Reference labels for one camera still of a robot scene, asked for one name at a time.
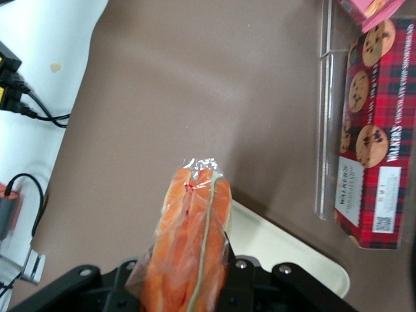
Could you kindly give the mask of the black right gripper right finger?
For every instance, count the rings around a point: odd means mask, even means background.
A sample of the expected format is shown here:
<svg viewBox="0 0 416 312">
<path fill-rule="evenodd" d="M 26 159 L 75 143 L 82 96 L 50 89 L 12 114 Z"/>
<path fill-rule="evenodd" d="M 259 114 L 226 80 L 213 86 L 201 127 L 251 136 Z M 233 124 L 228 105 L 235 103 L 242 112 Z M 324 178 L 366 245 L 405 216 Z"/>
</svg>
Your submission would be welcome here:
<svg viewBox="0 0 416 312">
<path fill-rule="evenodd" d="M 226 272 L 221 293 L 231 291 L 250 291 L 253 288 L 255 268 L 259 260 L 251 255 L 235 255 L 231 241 L 226 235 Z"/>
</svg>

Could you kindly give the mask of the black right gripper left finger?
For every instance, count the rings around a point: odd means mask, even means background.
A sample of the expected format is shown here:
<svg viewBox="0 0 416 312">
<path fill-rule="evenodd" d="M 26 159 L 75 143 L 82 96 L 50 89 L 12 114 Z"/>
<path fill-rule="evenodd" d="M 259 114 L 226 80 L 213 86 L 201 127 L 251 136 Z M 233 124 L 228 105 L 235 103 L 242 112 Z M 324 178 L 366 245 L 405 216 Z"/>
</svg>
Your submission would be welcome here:
<svg viewBox="0 0 416 312">
<path fill-rule="evenodd" d="M 117 266 L 112 290 L 127 292 L 126 283 L 137 263 L 136 259 L 127 259 Z"/>
</svg>

